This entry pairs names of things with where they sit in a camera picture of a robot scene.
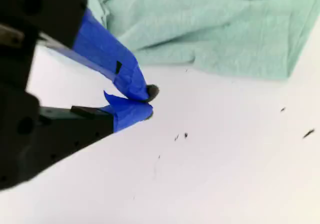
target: dark crumb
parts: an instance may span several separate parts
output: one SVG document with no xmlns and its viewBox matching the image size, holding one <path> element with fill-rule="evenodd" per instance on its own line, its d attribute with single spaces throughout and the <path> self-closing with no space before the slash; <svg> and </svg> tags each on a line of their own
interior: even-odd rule
<svg viewBox="0 0 320 224">
<path fill-rule="evenodd" d="M 303 139 L 305 139 L 306 137 L 308 137 L 309 135 L 311 135 L 311 134 L 314 133 L 315 131 L 316 131 L 315 129 L 312 129 L 312 130 L 308 131 L 307 134 L 305 134 L 305 135 L 303 136 Z"/>
</svg>

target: white table surface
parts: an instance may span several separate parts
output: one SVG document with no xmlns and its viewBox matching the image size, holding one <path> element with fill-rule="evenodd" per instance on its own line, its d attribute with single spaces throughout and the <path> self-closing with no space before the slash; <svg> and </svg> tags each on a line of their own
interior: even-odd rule
<svg viewBox="0 0 320 224">
<path fill-rule="evenodd" d="M 319 224 L 319 45 L 320 22 L 284 82 L 143 68 L 161 90 L 154 117 L 1 192 L 0 223 Z M 28 90 L 42 105 L 99 107 L 103 89 L 118 93 L 58 60 L 37 51 Z"/>
</svg>

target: green towel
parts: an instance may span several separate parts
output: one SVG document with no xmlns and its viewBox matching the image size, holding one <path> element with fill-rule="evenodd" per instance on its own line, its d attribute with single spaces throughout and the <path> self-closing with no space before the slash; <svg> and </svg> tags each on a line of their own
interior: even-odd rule
<svg viewBox="0 0 320 224">
<path fill-rule="evenodd" d="M 89 8 L 141 65 L 285 79 L 320 0 L 89 0 Z"/>
</svg>

